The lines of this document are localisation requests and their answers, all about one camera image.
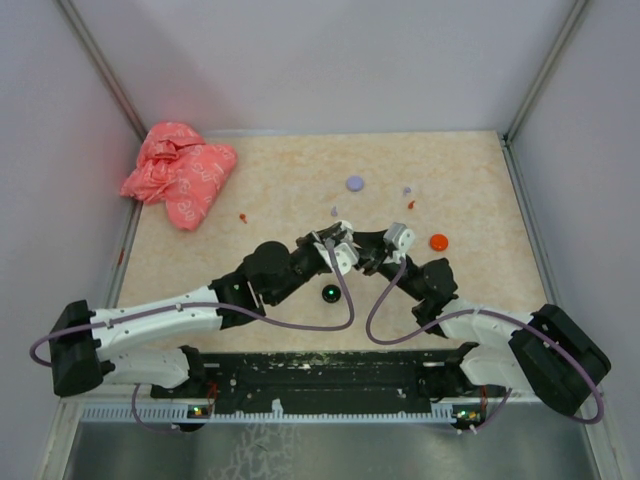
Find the orange earbud charging case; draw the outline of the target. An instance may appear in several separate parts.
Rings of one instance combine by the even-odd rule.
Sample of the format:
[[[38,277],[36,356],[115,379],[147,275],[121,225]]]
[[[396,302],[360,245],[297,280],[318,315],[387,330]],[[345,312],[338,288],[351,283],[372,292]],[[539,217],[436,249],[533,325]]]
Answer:
[[[442,252],[449,247],[449,240],[445,235],[436,233],[431,236],[429,245],[434,251]]]

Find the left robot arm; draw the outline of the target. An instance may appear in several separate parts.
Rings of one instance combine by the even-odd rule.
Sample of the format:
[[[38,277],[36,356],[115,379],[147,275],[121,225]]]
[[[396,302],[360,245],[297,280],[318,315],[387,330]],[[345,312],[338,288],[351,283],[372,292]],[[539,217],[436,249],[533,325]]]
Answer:
[[[95,310],[86,301],[68,304],[45,339],[55,395],[76,396],[114,383],[176,388],[194,397],[208,384],[197,349],[182,346],[160,352],[146,349],[146,344],[255,320],[310,330],[308,324],[269,318],[264,308],[279,305],[316,275],[333,273],[342,280],[358,260],[353,227],[339,221],[299,238],[296,245],[289,251],[280,242],[264,242],[235,271],[172,298]]]

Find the black earbud charging case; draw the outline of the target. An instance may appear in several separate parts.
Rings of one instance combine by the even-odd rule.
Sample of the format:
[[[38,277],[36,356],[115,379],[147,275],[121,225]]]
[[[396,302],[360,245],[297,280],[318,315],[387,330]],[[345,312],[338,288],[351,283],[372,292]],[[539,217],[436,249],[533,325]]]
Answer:
[[[325,285],[321,291],[322,299],[329,304],[338,302],[342,297],[341,288],[335,284]]]

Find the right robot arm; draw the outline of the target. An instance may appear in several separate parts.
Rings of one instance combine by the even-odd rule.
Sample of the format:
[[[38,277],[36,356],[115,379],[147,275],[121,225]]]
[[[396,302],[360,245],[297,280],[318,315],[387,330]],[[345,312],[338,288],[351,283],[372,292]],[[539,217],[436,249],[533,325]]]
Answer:
[[[404,343],[423,333],[470,343],[462,360],[446,372],[448,387],[461,396],[479,386],[501,386],[536,395],[547,407],[573,420],[588,399],[596,412],[583,419],[599,423],[605,413],[600,382],[611,370],[606,354],[559,306],[545,304],[532,313],[507,313],[461,299],[447,259],[417,265],[408,251],[415,235],[395,223],[385,231],[356,232],[357,269],[379,274],[416,300],[418,330],[398,338]]]

